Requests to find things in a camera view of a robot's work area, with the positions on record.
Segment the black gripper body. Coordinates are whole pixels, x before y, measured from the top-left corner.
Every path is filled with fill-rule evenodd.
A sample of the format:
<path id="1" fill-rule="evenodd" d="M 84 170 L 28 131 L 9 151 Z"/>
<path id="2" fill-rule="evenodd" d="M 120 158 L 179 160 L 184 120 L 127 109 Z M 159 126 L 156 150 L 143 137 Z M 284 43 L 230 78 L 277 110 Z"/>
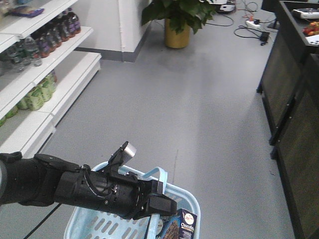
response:
<path id="1" fill-rule="evenodd" d="M 149 183 L 133 172 L 104 173 L 81 168 L 61 175 L 54 192 L 55 202 L 107 212 L 123 219 L 149 217 Z"/>

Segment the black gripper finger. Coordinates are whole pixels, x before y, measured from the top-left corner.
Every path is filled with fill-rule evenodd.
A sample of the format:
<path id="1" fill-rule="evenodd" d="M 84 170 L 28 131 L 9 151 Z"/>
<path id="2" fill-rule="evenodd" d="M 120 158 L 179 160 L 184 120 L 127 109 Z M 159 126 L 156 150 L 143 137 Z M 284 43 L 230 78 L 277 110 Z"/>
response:
<path id="1" fill-rule="evenodd" d="M 152 195 L 148 201 L 148 214 L 172 216 L 177 212 L 177 202 L 165 195 Z"/>
<path id="2" fill-rule="evenodd" d="M 164 184 L 158 180 L 151 180 L 151 192 L 156 194 L 164 194 Z"/>

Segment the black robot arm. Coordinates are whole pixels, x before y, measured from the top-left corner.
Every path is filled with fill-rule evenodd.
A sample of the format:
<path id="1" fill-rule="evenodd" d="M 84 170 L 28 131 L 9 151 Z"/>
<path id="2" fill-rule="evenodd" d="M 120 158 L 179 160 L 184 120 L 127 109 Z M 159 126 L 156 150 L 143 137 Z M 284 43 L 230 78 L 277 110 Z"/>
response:
<path id="1" fill-rule="evenodd" d="M 20 152 L 0 156 L 0 202 L 47 207 L 72 205 L 141 219 L 153 214 L 172 216 L 177 203 L 163 194 L 163 183 L 141 180 L 134 172 L 120 174 L 124 153 L 112 155 L 97 171 L 60 158 L 36 154 L 24 159 Z"/>

